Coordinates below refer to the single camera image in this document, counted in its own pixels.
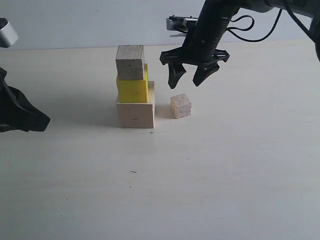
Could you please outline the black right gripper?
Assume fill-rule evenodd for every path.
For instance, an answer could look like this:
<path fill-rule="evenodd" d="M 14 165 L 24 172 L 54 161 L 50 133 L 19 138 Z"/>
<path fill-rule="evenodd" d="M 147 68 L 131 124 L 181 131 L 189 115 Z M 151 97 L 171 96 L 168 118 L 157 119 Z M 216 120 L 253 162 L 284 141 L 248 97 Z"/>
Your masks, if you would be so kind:
<path fill-rule="evenodd" d="M 160 62 L 168 64 L 168 85 L 171 89 L 187 72 L 183 64 L 198 66 L 192 80 L 196 87 L 220 69 L 217 63 L 211 62 L 229 23 L 229 14 L 201 14 L 188 32 L 180 32 L 185 34 L 182 46 L 160 54 Z"/>

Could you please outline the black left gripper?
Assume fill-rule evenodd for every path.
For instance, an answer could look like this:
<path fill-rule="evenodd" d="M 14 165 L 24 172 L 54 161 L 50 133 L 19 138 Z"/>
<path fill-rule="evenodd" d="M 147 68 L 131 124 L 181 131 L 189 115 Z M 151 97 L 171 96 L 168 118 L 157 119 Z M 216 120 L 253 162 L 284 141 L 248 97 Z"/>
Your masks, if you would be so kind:
<path fill-rule="evenodd" d="M 26 97 L 18 102 L 16 95 L 12 92 L 13 88 L 5 82 L 6 75 L 7 71 L 0 68 L 0 132 L 14 130 L 44 132 L 51 119 L 34 107 Z M 23 124 L 21 125 L 16 117 L 22 112 Z"/>

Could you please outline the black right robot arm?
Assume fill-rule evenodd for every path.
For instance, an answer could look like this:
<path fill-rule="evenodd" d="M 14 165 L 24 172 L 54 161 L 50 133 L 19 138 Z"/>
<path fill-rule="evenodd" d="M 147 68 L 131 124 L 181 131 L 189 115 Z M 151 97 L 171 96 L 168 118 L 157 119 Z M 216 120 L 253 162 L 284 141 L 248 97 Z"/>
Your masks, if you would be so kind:
<path fill-rule="evenodd" d="M 160 62 L 168 66 L 168 85 L 174 89 L 186 73 L 184 64 L 196 66 L 193 83 L 199 86 L 219 70 L 219 61 L 227 62 L 230 55 L 217 48 L 223 34 L 236 30 L 230 27 L 240 9 L 266 13 L 273 8 L 287 11 L 292 20 L 315 44 L 320 52 L 320 2 L 318 0 L 207 0 L 198 17 L 169 16 L 166 28 L 185 38 L 182 46 L 163 51 Z"/>

